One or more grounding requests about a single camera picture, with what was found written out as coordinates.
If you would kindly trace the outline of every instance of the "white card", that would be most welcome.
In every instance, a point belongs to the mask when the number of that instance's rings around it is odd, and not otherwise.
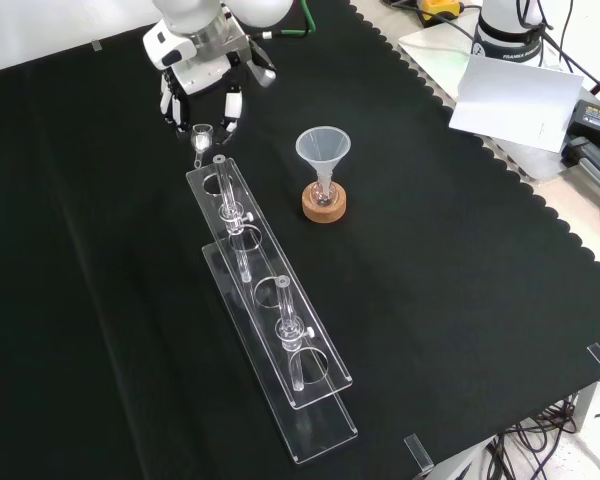
[[[582,77],[471,55],[449,126],[560,152]]]

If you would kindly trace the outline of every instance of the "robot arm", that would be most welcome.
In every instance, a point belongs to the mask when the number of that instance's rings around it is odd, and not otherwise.
[[[542,58],[539,27],[544,21],[538,0],[485,0],[473,54],[535,65]]]
[[[216,130],[216,141],[224,143],[242,112],[233,69],[246,65],[263,87],[275,80],[274,66],[236,17],[251,26],[270,26],[284,17],[293,0],[226,0],[235,12],[220,0],[153,1],[163,19],[145,35],[144,45],[154,66],[163,71],[161,112],[168,123],[188,131],[188,96],[224,82],[225,114]]]

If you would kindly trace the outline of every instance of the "yellow device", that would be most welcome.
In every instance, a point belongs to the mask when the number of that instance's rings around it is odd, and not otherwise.
[[[417,0],[417,5],[421,10],[436,13],[447,20],[455,20],[463,10],[462,5],[458,0]],[[440,20],[437,20],[431,15],[420,12],[417,13],[422,25],[425,27],[441,23]]]

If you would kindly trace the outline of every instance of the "black tablecloth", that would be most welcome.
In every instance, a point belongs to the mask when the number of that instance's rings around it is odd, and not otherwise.
[[[404,479],[411,433],[439,462],[600,378],[591,252],[449,130],[351,7],[314,3],[318,34],[264,43],[278,80],[245,85],[235,139],[208,157],[234,156],[258,199],[353,376],[360,437],[289,461],[200,253],[189,147],[158,114],[137,31],[0,73],[0,465],[137,478],[126,415],[151,479]],[[195,119],[223,101],[195,101]],[[353,144],[335,171],[348,211],[328,226],[300,209],[314,174],[295,139],[316,125]]]

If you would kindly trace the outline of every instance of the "clear acrylic test tube rack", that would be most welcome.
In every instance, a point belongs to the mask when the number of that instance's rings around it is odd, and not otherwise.
[[[354,439],[338,395],[351,375],[235,162],[217,155],[187,180],[215,239],[203,254],[291,457]]]

